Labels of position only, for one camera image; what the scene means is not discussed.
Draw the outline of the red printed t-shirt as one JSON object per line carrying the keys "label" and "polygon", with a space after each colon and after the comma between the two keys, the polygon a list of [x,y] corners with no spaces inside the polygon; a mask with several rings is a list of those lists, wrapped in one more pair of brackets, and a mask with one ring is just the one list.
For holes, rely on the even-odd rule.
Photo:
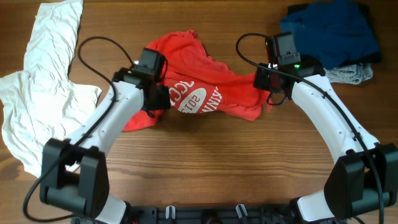
{"label": "red printed t-shirt", "polygon": [[253,73],[237,75],[210,57],[194,30],[166,34],[148,48],[168,60],[163,84],[172,108],[191,114],[222,111],[248,121],[261,115],[269,92],[254,88]]}

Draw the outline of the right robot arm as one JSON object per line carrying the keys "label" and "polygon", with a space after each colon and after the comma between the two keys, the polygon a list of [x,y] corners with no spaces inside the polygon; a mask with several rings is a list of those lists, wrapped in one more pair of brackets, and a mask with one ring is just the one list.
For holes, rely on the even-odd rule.
{"label": "right robot arm", "polygon": [[397,147],[382,145],[348,111],[322,65],[300,55],[292,33],[265,38],[269,63],[257,65],[254,87],[292,100],[310,118],[333,158],[334,167],[318,192],[293,201],[293,220],[345,220],[397,202]]}

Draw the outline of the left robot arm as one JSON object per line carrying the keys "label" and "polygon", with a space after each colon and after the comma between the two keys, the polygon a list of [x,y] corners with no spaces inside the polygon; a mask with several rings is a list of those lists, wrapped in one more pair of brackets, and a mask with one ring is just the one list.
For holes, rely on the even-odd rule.
{"label": "left robot arm", "polygon": [[110,89],[86,123],[43,148],[40,201],[97,223],[128,223],[130,205],[109,193],[106,156],[127,122],[140,111],[170,108],[160,84],[168,61],[145,48],[137,64],[114,74]]}

